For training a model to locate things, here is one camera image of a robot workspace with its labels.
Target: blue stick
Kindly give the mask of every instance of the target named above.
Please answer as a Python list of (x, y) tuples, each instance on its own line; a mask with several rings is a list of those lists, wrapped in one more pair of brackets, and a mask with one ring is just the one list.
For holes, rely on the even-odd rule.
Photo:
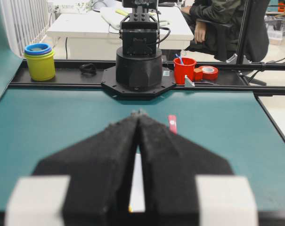
[(176, 54), (176, 57), (178, 57), (178, 58), (180, 59), (180, 61), (181, 61), (181, 64), (184, 65), (184, 63), (183, 63), (183, 61), (182, 61), (181, 55), (179, 56), (178, 54)]

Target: yellow cup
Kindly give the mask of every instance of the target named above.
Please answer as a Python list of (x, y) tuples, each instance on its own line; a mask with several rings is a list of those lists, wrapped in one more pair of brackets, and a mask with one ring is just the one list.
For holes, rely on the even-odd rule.
[(54, 51), (48, 54), (31, 56), (24, 54), (27, 59), (27, 65), (30, 76), (35, 81), (46, 81), (52, 79), (56, 75), (54, 66)]

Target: red object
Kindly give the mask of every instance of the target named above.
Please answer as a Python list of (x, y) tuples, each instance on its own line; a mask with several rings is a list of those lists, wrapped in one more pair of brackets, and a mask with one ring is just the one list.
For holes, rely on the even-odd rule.
[(177, 117), (175, 115), (169, 115), (168, 117), (170, 131), (177, 134)]
[(218, 78), (219, 70), (212, 66), (201, 66), (199, 67), (203, 71), (203, 79), (215, 80)]
[(184, 65), (181, 64), (181, 61), (179, 58), (174, 59), (174, 66), (175, 66), (174, 76), (175, 76), (176, 83), (178, 85), (184, 85), (185, 75), (187, 75), (187, 77), (191, 81), (194, 80), (194, 69), (197, 63), (194, 59), (186, 58), (186, 57), (183, 57), (182, 61)]
[(282, 13), (285, 12), (285, 4), (280, 2), (278, 5), (278, 11)]
[(203, 71), (202, 71), (202, 69), (195, 68), (194, 72), (195, 72), (195, 74), (194, 74), (195, 81), (199, 81), (199, 80), (203, 79)]

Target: stacked cups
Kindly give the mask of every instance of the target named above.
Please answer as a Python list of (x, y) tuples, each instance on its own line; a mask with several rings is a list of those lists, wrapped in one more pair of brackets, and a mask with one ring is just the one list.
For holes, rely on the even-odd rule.
[(55, 76), (53, 56), (53, 49), (46, 43), (26, 46), (24, 57), (27, 59), (29, 73), (33, 80), (46, 81)]
[(178, 85), (184, 85), (185, 83), (185, 75), (191, 80), (194, 81), (194, 69), (196, 65), (196, 61), (191, 58), (182, 57), (183, 64), (180, 61), (180, 58), (174, 59), (174, 76), (175, 81)]

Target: metal bracket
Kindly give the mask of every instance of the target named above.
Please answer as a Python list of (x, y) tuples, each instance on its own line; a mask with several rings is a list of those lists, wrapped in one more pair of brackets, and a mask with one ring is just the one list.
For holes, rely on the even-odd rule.
[(192, 82), (187, 75), (185, 75), (185, 84), (184, 84), (185, 88), (193, 88), (195, 87), (195, 83)]
[(163, 68), (161, 83), (149, 88), (126, 87), (116, 81), (116, 67), (114, 66), (104, 70), (101, 85), (117, 92), (120, 96), (156, 97), (175, 87), (176, 82), (174, 72)]
[[(236, 61), (237, 61), (237, 54), (235, 53), (231, 58), (226, 60), (226, 63), (229, 65), (236, 65)], [(251, 64), (251, 61), (249, 61), (245, 55), (243, 58), (243, 64), (244, 65), (250, 65)]]

